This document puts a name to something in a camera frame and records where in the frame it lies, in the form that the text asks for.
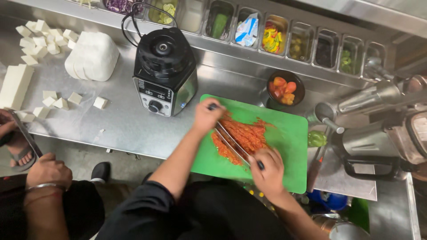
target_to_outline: forearm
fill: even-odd
[[[40,189],[29,193],[24,201],[29,239],[68,239],[62,206],[62,191]]]
[[[151,175],[149,180],[161,183],[178,200],[187,183],[191,166],[204,137],[195,129],[190,129],[172,154]]]
[[[270,200],[276,206],[276,213],[285,222],[290,231],[300,240],[328,240],[322,231],[302,209],[298,202],[284,191]]]

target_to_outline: blender knob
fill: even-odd
[[[159,103],[158,101],[151,100],[148,103],[148,110],[150,110],[154,113],[159,112],[162,108],[163,108],[163,105],[161,103]]]

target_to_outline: purple cabbage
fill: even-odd
[[[104,4],[108,10],[117,13],[128,14],[131,12],[132,4],[135,2],[143,2],[142,0],[104,0]],[[135,5],[137,8],[136,14],[139,14],[144,9],[142,4]]]

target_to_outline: hand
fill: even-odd
[[[0,138],[10,133],[17,127],[15,121],[12,118],[12,115],[4,109],[0,109],[0,124]]]
[[[277,149],[260,149],[255,155],[248,158],[251,164],[252,178],[258,189],[272,202],[273,199],[285,192],[282,185],[283,161]],[[264,164],[265,169],[260,170],[257,161]]]
[[[26,186],[30,188],[43,183],[56,183],[68,189],[72,180],[73,173],[64,162],[57,161],[55,154],[47,153],[30,168]]]
[[[208,106],[215,103],[218,107],[213,110],[209,110]],[[196,106],[196,116],[193,123],[193,129],[197,130],[201,134],[206,135],[216,125],[216,122],[222,117],[225,112],[225,107],[222,106],[219,101],[213,97],[209,97],[203,100]]]

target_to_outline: chopping board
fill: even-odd
[[[267,143],[278,149],[284,163],[283,186],[289,192],[304,193],[307,186],[307,134],[308,123],[304,117],[258,107],[222,97],[204,94],[200,101],[214,97],[229,110],[231,117],[242,123],[252,124],[259,117],[274,127],[266,127]],[[200,143],[192,172],[210,176],[253,182],[249,169],[232,164],[218,154],[210,132]]]

